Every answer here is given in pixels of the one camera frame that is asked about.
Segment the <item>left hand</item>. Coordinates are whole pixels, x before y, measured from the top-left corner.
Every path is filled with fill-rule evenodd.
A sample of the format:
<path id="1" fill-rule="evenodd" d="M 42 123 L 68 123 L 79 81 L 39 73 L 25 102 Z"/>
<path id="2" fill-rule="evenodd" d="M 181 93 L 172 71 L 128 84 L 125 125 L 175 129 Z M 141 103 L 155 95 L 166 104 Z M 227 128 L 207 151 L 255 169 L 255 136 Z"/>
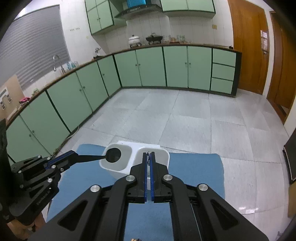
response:
<path id="1" fill-rule="evenodd" d="M 9 227 L 9 229 L 12 231 L 12 233 L 16 238 L 20 240 L 26 240 L 31 236 L 30 231 L 32 231 L 33 228 L 35 228 L 35 231 L 37 231 L 40 228 L 42 228 L 45 224 L 46 222 L 44 220 L 43 213 L 40 213 L 35 218 L 33 223 L 31 223 L 30 225 L 23 225 L 22 223 L 20 223 L 18 220 L 15 219 L 9 222 L 7 226 Z"/>

